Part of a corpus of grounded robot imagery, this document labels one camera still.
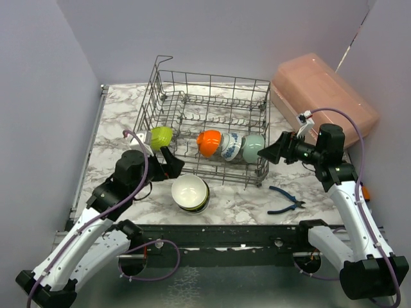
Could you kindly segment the mint green ceramic bowl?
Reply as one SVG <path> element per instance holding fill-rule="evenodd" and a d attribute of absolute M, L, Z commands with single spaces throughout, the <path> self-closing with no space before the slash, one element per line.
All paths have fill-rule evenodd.
<path fill-rule="evenodd" d="M 258 161 L 258 151 L 265 147 L 265 140 L 262 135 L 247 135 L 242 138 L 241 155 L 248 164 Z"/>

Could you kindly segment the lime green square bowl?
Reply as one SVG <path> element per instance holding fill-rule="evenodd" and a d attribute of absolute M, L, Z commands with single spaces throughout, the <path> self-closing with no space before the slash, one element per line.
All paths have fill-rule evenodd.
<path fill-rule="evenodd" d="M 151 148 L 159 151 L 163 146 L 169 146 L 173 137 L 173 130 L 167 126 L 158 126 L 151 129 Z"/>

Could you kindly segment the pink translucent plastic storage box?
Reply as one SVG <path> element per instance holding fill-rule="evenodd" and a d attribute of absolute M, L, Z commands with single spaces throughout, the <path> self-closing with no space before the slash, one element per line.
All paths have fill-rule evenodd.
<path fill-rule="evenodd" d="M 379 115 L 343 78 L 315 53 L 281 63 L 271 81 L 270 100 L 297 131 L 306 110 L 335 108 L 347 114 L 367 136 Z"/>

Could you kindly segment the orange bowl white inside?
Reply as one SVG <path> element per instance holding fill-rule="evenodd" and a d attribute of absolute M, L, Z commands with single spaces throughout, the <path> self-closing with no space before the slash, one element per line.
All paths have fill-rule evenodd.
<path fill-rule="evenodd" d="M 218 130 L 206 130 L 197 137 L 197 146 L 201 155 L 206 158 L 213 156 L 222 139 L 222 134 Z"/>

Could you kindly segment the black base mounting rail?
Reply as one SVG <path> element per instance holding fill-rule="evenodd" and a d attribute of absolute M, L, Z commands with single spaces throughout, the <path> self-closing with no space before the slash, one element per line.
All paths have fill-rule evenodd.
<path fill-rule="evenodd" d="M 127 272 L 143 266 L 191 267 L 292 266 L 307 259 L 314 247 L 308 242 L 311 227 L 324 227 L 321 219 L 297 225 L 135 225 L 117 223 L 98 232 L 82 252 L 75 271 L 99 270 L 114 258 Z"/>

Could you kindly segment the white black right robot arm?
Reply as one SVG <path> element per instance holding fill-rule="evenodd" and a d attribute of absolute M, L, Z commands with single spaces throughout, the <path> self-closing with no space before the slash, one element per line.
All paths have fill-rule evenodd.
<path fill-rule="evenodd" d="M 409 265 L 387 244 L 374 222 L 352 164 L 343 159 L 345 135 L 335 124 L 322 124 L 316 145 L 308 144 L 294 132 L 283 132 L 278 140 L 258 155 L 273 164 L 283 158 L 311 164 L 315 176 L 333 201 L 344 223 L 350 245 L 344 244 L 324 223 L 307 223 L 295 235 L 303 251 L 316 247 L 339 272 L 345 295 L 352 299 L 399 296 L 399 285 Z"/>

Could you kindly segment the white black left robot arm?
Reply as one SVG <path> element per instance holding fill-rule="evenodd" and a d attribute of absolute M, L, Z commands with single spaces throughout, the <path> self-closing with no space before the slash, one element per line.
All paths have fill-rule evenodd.
<path fill-rule="evenodd" d="M 22 270 L 16 283 L 27 293 L 27 306 L 70 307 L 80 284 L 104 264 L 123 253 L 145 252 L 149 245 L 143 231 L 129 220 L 118 218 L 148 184 L 177 178 L 184 161 L 168 147 L 161 153 L 165 163 L 145 149 L 128 150 L 116 162 L 114 172 L 87 201 L 87 206 L 53 252 L 35 269 Z"/>

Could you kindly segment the white blue floral bowl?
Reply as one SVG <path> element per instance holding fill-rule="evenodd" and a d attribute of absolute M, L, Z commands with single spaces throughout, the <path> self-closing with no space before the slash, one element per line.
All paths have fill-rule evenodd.
<path fill-rule="evenodd" d="M 238 155 L 241 149 L 242 136 L 238 133 L 223 133 L 220 145 L 221 157 L 230 162 Z"/>

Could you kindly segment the aluminium extrusion frame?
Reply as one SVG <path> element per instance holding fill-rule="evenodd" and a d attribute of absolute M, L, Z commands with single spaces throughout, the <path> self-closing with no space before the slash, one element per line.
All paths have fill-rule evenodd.
<path fill-rule="evenodd" d="M 68 232 L 64 231 L 64 232 L 57 232 L 55 234 L 55 238 L 53 240 L 53 246 L 58 246 L 66 237 L 66 235 L 68 234 Z"/>

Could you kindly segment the grey wire dish rack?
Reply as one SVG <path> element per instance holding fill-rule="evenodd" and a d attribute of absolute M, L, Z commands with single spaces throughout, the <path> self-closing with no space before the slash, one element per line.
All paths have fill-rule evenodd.
<path fill-rule="evenodd" d="M 219 153 L 200 154 L 197 137 L 205 130 L 270 138 L 270 83 L 267 80 L 164 69 L 171 56 L 156 57 L 134 125 L 135 131 L 167 126 L 170 151 L 185 162 L 184 173 L 206 180 L 261 186 L 268 162 L 224 161 Z"/>

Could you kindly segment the white bowl with dark rim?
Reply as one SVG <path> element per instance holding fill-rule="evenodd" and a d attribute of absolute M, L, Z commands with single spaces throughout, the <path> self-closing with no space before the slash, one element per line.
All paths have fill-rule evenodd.
<path fill-rule="evenodd" d="M 210 200 L 208 184 L 196 175 L 181 175 L 171 187 L 173 201 L 185 212 L 203 212 Z"/>

